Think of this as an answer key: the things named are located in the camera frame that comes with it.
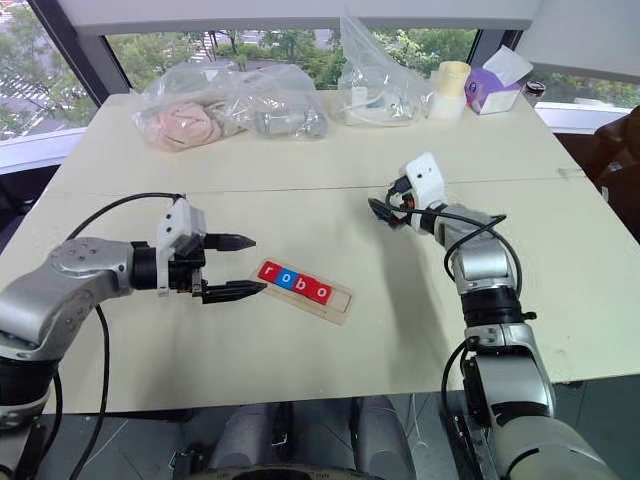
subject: clear plastic bag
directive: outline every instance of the clear plastic bag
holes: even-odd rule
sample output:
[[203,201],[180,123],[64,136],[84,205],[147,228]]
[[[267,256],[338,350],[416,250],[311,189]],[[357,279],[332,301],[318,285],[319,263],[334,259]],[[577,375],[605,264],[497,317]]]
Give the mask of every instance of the clear plastic bag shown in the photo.
[[313,80],[296,65],[272,65],[247,73],[227,99],[226,117],[266,137],[318,138],[327,116]]
[[356,18],[340,17],[340,39],[347,62],[332,109],[338,120],[393,127],[423,116],[429,87],[417,73],[395,62]]
[[227,98],[241,81],[231,65],[183,63],[145,89],[145,107],[133,116],[141,135],[163,150],[178,152],[235,135]]

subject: white wall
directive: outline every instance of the white wall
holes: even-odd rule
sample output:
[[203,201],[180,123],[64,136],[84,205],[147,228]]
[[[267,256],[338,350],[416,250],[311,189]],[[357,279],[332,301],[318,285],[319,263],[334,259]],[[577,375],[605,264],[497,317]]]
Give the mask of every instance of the white wall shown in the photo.
[[542,0],[517,51],[547,69],[639,81],[640,0]]
[[170,29],[180,22],[217,28],[337,25],[346,9],[378,25],[527,28],[540,0],[59,0],[80,33]]

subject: window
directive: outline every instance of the window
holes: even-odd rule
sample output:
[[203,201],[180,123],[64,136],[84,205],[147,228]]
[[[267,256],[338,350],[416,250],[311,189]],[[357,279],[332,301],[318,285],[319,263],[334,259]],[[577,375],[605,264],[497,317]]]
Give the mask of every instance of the window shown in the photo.
[[96,106],[28,4],[0,13],[0,141],[86,126]]
[[574,103],[603,108],[633,108],[640,105],[638,84],[537,71],[531,74],[529,80],[546,85],[543,102]]
[[[428,78],[441,61],[465,61],[476,30],[376,30],[374,35],[396,61]],[[229,61],[246,71],[274,62],[295,63],[316,88],[334,89],[345,61],[335,30],[127,34],[110,35],[108,41],[138,91],[180,62]]]

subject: white tissue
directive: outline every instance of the white tissue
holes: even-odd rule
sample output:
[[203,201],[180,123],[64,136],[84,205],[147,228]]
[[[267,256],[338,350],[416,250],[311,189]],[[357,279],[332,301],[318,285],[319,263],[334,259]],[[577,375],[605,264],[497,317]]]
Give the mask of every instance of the white tissue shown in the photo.
[[508,87],[533,70],[533,65],[503,45],[482,68],[495,73],[502,85]]

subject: purple tissue box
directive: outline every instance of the purple tissue box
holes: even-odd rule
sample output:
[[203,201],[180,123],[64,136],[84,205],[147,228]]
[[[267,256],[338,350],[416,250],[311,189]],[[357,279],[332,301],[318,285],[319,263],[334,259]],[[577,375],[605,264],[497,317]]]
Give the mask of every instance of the purple tissue box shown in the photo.
[[464,85],[464,93],[467,103],[478,115],[506,112],[518,98],[520,85],[516,82],[505,87],[495,73],[474,68]]

